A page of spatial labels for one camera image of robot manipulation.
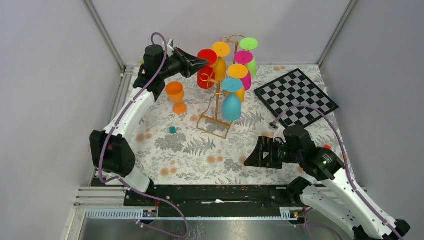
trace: magenta disc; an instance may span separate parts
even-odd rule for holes
[[[253,60],[253,54],[250,51],[238,51],[234,59],[239,64],[248,64]]]

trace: floral pattern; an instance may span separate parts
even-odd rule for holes
[[[254,89],[299,68],[325,93],[320,70],[317,65],[261,65],[252,79],[252,87],[245,93],[242,104],[242,116],[233,122],[227,139],[222,139],[197,129],[199,116],[208,108],[210,93],[197,86],[197,76],[183,78],[174,76],[166,80],[179,81],[184,86],[184,99],[187,111],[175,114],[173,103],[168,100],[165,91],[140,120],[129,141],[137,158],[136,166],[160,185],[227,185],[227,184],[289,184],[302,176],[314,184],[317,181],[305,174],[297,164],[285,164],[282,169],[255,168],[243,165],[256,146],[258,136],[272,137],[269,122],[275,117],[262,104]],[[137,79],[135,74],[130,86]],[[214,113],[211,106],[208,113]],[[329,119],[339,130],[334,113]],[[225,131],[221,125],[202,119],[208,131],[221,134]],[[170,133],[170,127],[176,133]],[[306,128],[317,146],[329,145],[341,156],[341,148],[330,126],[324,119],[316,121]]]

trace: chessboard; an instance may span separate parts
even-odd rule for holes
[[[255,89],[254,92],[275,117],[278,117],[284,110],[299,104],[315,107],[324,115],[339,108],[300,69],[295,69]],[[293,125],[306,128],[320,118],[321,116],[316,111],[298,107],[288,111],[279,122],[285,128]]]

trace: gray wall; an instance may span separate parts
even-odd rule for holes
[[[259,41],[252,53],[260,64],[310,64],[324,51],[349,0],[93,2],[127,64],[140,63],[153,32],[194,55],[221,36],[242,34]]]
[[[81,0],[0,1],[0,239],[60,239],[119,70]]]
[[[422,239],[424,1],[356,5],[322,75],[356,178]]]

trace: blue disc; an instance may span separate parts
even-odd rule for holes
[[[243,83],[240,79],[229,77],[222,81],[222,88],[227,92],[234,93],[242,89],[242,87]]]

